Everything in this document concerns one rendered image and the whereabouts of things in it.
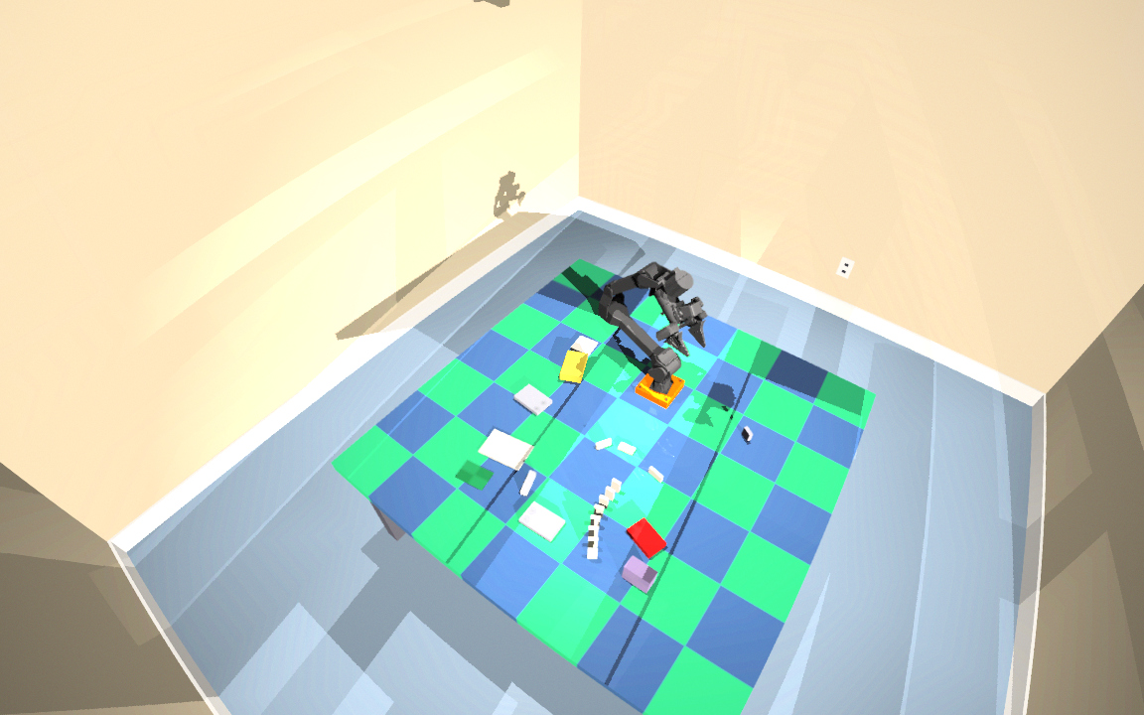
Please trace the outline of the red rectangular block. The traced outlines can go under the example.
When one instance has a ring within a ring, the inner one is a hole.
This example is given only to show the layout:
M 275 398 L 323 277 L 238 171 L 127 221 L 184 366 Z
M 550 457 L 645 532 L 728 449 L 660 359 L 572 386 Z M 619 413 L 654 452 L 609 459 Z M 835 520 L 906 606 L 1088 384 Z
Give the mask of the red rectangular block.
M 627 534 L 635 541 L 639 547 L 643 555 L 651 558 L 659 549 L 666 546 L 661 535 L 659 535 L 652 525 L 649 525 L 648 519 L 642 517 L 639 523 L 635 523 L 627 529 Z

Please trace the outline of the purple rectangular block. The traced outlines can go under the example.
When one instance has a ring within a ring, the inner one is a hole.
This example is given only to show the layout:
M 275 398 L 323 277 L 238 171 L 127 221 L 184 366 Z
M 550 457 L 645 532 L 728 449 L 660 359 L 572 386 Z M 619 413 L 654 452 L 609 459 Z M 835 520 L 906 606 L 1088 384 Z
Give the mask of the purple rectangular block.
M 639 558 L 631 556 L 628 564 L 623 566 L 622 578 L 626 581 L 630 581 L 630 583 L 635 585 L 635 587 L 639 588 L 639 590 L 648 593 L 650 587 L 654 583 L 658 571 L 649 567 L 648 564 L 641 562 Z

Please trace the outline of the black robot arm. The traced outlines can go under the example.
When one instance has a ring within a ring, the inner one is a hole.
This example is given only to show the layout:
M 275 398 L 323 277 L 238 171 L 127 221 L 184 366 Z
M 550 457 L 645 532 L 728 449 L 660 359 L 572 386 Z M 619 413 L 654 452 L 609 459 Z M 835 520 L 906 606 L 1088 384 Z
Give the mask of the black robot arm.
M 630 337 L 633 343 L 639 345 L 642 352 L 648 353 L 652 360 L 652 370 L 648 371 L 649 376 L 652 378 L 652 383 L 649 386 L 649 390 L 652 392 L 664 395 L 670 392 L 672 375 L 681 370 L 682 362 L 680 353 L 674 352 L 670 345 L 665 349 L 656 344 L 648 332 L 642 329 L 639 323 L 633 320 L 628 307 L 623 304 L 623 291 L 649 289 L 648 296 L 656 297 L 656 302 L 662 308 L 673 300 L 680 299 L 684 291 L 693 288 L 693 276 L 680 270 L 680 267 L 676 267 L 675 270 L 668 270 L 653 261 L 648 267 L 642 268 L 639 272 L 623 277 L 621 280 L 607 283 L 603 295 L 601 295 L 598 308 L 601 320 L 622 329 L 623 334 Z M 693 297 L 691 303 L 673 308 L 672 311 L 676 320 L 681 321 L 681 317 L 693 318 L 696 313 L 704 313 L 702 307 L 702 299 Z

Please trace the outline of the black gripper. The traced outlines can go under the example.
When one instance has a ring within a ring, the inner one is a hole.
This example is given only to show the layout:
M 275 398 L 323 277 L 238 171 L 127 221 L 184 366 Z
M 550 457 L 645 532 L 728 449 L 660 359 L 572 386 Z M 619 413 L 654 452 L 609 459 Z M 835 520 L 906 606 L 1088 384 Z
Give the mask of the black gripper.
M 664 326 L 664 329 L 656 331 L 656 340 L 658 343 L 661 343 L 664 340 L 664 343 L 673 345 L 673 348 L 677 349 L 678 352 L 685 353 L 685 356 L 689 357 L 688 345 L 684 342 L 684 337 L 682 337 L 684 336 L 684 331 L 680 332 L 680 329 L 684 329 L 684 327 L 688 326 L 688 332 L 693 335 L 696 343 L 699 343 L 699 345 L 705 348 L 704 323 L 705 318 L 708 316 L 704 311 L 704 313 L 696 313 L 696 317 L 693 318 L 681 317 L 681 321 L 677 321 L 675 316 L 673 316 L 672 309 L 676 307 L 680 308 L 682 304 L 684 304 L 684 300 L 680 302 L 680 299 L 676 299 L 661 308 L 661 315 L 664 313 L 664 317 L 666 317 L 670 323 Z

